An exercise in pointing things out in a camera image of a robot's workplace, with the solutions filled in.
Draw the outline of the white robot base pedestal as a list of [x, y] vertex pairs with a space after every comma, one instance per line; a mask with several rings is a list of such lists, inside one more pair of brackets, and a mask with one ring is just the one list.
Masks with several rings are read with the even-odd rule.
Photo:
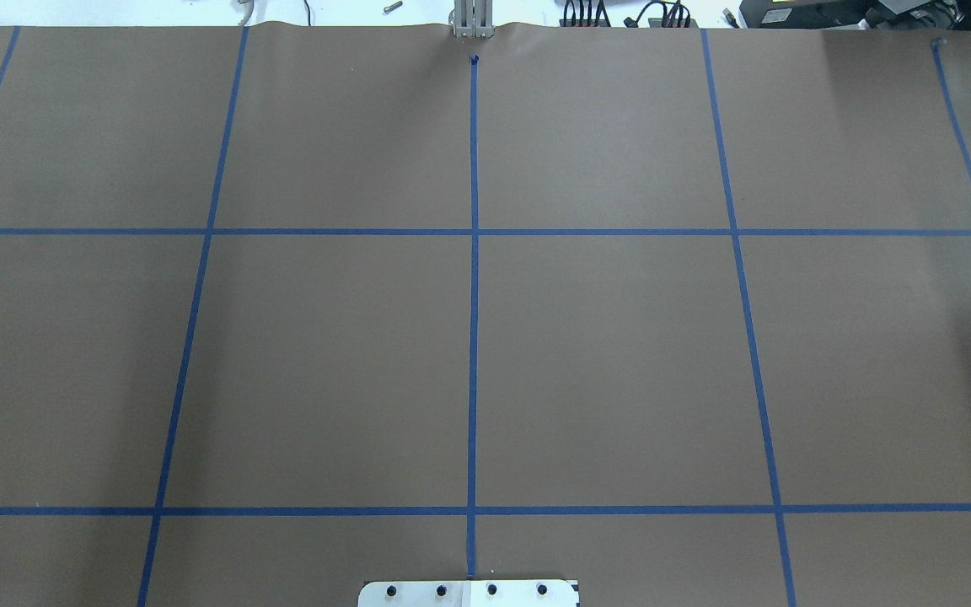
[[563, 579], [374, 581], [358, 606], [579, 606], [577, 581]]

